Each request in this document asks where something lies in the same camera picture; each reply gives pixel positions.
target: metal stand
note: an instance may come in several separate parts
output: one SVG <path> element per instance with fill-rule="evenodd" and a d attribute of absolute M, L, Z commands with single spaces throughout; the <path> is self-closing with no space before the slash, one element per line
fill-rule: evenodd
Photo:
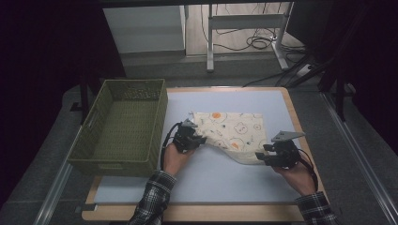
<path fill-rule="evenodd" d="M 293 3 L 284 14 L 266 15 L 212 15 L 212 5 L 208 5 L 208 43 L 207 43 L 207 72 L 214 71 L 214 52 L 213 52 L 213 30 L 216 29 L 255 29 L 255 28 L 279 28 L 276 38 L 272 41 L 272 49 L 278 58 L 282 70 L 287 70 L 288 65 L 281 51 L 283 34 L 290 17 Z"/>

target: forearm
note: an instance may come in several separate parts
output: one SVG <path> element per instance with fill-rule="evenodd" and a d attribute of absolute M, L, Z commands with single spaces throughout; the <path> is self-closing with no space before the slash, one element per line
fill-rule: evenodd
<path fill-rule="evenodd" d="M 145 186 L 143 199 L 135 208 L 129 225 L 161 224 L 176 179 L 166 172 L 155 172 Z"/>
<path fill-rule="evenodd" d="M 302 196 L 296 199 L 298 208 L 309 225 L 339 225 L 342 224 L 330 209 L 323 192 Z"/>

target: metal frame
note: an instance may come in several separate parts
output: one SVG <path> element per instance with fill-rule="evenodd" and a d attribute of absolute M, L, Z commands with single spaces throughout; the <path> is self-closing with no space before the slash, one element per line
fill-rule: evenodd
<path fill-rule="evenodd" d="M 61 197 L 62 192 L 64 191 L 65 184 L 69 179 L 70 172 L 72 171 L 73 167 L 67 162 L 67 159 L 72 149 L 72 146 L 76 143 L 77 137 L 79 137 L 81 130 L 82 127 L 79 128 L 79 131 L 73 141 L 73 144 L 70 146 L 70 149 L 68 150 L 68 153 L 65 156 L 61 167 L 59 168 L 58 174 L 56 175 L 43 204 L 38 210 L 38 215 L 36 216 L 33 225 L 49 224 L 53 216 L 54 209 L 58 204 L 58 200 Z"/>
<path fill-rule="evenodd" d="M 342 134 L 345 143 L 347 144 L 351 154 L 354 159 L 357 161 L 357 164 L 362 172 L 366 182 L 368 183 L 369 188 L 374 193 L 375 198 L 380 204 L 381 209 L 384 212 L 384 215 L 387 217 L 387 220 L 391 225 L 398 224 L 398 209 L 394 203 L 394 200 L 381 183 L 381 181 L 377 178 L 372 166 L 366 159 L 366 156 L 363 155 L 362 150 L 360 149 L 359 144 L 355 140 L 351 131 L 349 130 L 347 124 L 340 118 L 337 112 L 334 111 L 334 103 L 333 99 L 325 93 L 321 93 L 321 98 L 323 98 L 328 106 L 330 115 L 336 124 L 336 127 L 339 129 Z"/>
<path fill-rule="evenodd" d="M 208 5 L 208 42 L 207 42 L 207 72 L 214 71 L 213 30 L 216 29 L 255 29 L 260 27 L 279 28 L 276 38 L 272 38 L 272 49 L 279 61 L 282 70 L 288 70 L 289 66 L 281 51 L 281 42 L 287 22 L 290 17 L 293 2 L 289 3 L 284 14 L 262 15 L 212 15 L 212 5 Z"/>

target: white cabinet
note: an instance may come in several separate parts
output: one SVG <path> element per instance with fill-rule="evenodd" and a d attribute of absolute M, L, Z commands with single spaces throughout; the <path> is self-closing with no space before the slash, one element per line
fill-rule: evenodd
<path fill-rule="evenodd" d="M 182 6 L 118 7 L 103 11 L 119 53 L 185 49 Z"/>

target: white cloth with orange print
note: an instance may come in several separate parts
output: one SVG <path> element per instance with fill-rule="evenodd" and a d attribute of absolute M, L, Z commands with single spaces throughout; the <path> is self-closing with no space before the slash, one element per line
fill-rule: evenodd
<path fill-rule="evenodd" d="M 242 164 L 264 163 L 255 152 L 267 154 L 263 115 L 260 113 L 194 112 L 196 134 L 207 138 L 206 143 L 219 147 Z"/>

